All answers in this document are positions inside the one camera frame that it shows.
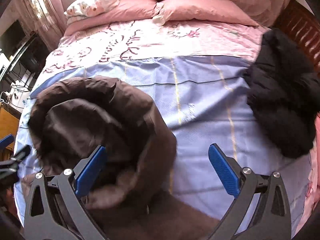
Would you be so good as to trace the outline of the brown hooded puffer jacket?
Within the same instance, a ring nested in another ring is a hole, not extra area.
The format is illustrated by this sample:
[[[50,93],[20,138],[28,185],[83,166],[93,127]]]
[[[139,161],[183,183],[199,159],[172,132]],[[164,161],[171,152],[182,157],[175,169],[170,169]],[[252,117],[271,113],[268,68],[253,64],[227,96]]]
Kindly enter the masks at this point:
[[[218,221],[166,189],[177,142],[153,99],[110,77],[75,77],[40,92],[28,128],[46,175],[104,146],[84,206],[109,239],[205,239]]]

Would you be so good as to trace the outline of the white floral paper bag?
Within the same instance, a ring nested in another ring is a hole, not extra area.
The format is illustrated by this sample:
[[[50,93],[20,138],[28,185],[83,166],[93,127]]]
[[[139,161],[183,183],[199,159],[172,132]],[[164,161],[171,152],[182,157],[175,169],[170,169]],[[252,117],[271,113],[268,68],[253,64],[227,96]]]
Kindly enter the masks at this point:
[[[8,101],[16,110],[22,111],[27,104],[29,95],[30,91],[26,87],[12,84],[8,95]]]

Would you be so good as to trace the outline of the black desk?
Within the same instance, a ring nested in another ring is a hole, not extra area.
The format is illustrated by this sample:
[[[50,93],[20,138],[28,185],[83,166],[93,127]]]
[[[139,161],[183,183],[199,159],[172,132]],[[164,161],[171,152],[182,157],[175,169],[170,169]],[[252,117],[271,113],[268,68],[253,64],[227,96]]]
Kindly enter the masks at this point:
[[[11,84],[16,81],[21,81],[22,86],[30,90],[48,54],[47,46],[35,32],[30,36],[25,35],[16,53],[9,58],[1,50],[1,91],[9,91]]]

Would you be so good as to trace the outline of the black puffer jacket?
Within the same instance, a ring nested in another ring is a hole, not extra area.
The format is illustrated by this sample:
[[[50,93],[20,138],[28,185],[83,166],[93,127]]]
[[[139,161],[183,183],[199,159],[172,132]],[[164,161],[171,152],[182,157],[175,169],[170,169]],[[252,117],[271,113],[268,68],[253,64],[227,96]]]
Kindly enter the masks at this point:
[[[306,155],[319,113],[319,78],[308,57],[282,31],[271,29],[244,80],[247,104],[281,154],[292,159]]]

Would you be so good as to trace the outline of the black computer monitor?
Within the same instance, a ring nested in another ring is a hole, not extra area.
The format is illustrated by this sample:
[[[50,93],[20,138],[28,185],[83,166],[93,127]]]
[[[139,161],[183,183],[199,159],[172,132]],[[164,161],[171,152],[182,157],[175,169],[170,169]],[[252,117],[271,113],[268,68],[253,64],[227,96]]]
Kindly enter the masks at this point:
[[[24,38],[24,30],[16,20],[1,36],[1,50],[7,58],[16,53]]]

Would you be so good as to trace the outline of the blue and pink bedspread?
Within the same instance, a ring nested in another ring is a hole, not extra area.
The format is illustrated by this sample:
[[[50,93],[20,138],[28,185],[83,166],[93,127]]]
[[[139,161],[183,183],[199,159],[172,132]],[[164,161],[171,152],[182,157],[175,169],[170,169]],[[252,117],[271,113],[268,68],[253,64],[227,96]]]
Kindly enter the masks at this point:
[[[293,239],[304,226],[302,218],[310,208],[305,201],[311,177],[318,173],[312,158],[318,137],[316,133],[306,155],[287,158],[265,134],[247,104],[249,86],[244,72],[256,61],[263,35],[269,30],[196,20],[158,27],[151,20],[135,20],[63,37],[46,59],[18,127],[16,150],[31,147],[19,166],[19,180],[14,186],[23,229],[35,175],[46,175],[28,128],[38,94],[67,79],[102,76],[119,79],[148,94],[174,134],[176,158],[165,183],[173,197],[220,223],[234,197],[226,192],[209,161],[208,149],[217,144],[226,156],[256,174],[280,173],[289,200]],[[255,194],[238,232],[248,227],[258,200]]]

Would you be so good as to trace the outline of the white patterned pillow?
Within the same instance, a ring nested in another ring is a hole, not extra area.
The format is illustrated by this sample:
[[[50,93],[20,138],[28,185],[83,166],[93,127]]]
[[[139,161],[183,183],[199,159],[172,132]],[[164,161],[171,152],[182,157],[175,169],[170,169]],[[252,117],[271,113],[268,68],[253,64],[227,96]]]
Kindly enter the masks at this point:
[[[119,5],[120,0],[76,0],[64,12],[67,18],[74,16],[95,17]]]

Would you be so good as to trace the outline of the dark wooden headboard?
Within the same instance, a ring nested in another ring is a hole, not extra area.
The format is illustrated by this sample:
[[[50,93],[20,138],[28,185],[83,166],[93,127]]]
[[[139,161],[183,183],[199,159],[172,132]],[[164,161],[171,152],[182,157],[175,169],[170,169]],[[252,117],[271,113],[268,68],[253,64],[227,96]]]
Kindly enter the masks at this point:
[[[273,27],[296,42],[319,73],[320,27],[316,17],[296,0],[290,0]]]

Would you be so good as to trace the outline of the pink pillow left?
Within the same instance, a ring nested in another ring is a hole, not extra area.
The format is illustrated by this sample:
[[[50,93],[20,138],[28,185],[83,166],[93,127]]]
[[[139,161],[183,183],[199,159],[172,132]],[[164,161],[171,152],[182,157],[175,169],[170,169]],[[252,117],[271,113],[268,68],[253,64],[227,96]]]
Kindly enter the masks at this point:
[[[162,7],[163,5],[157,3],[155,0],[120,0],[118,6],[109,12],[71,23],[67,27],[64,36],[71,36],[77,31],[108,23],[153,18],[153,16],[159,13]]]

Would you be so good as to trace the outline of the pink pillow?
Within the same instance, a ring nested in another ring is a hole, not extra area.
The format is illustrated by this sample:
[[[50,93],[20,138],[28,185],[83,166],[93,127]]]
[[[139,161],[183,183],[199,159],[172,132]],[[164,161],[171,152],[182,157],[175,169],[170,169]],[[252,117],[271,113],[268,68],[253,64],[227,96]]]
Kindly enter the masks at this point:
[[[163,0],[157,5],[160,10],[152,21],[160,26],[168,21],[188,20],[259,25],[229,0]]]
[[[67,27],[64,36],[71,36],[77,31],[108,23],[153,18],[153,16],[159,13],[162,7],[163,5],[157,3],[155,0],[120,0],[118,6],[109,12],[71,23]]]

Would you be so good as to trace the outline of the pink pillow right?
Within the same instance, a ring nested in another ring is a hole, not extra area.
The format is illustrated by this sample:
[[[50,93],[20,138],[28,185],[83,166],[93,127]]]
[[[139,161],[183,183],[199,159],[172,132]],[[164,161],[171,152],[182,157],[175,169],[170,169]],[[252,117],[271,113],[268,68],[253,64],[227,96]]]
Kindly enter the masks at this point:
[[[163,0],[157,5],[160,10],[152,21],[160,26],[168,21],[188,20],[259,25],[229,0]]]

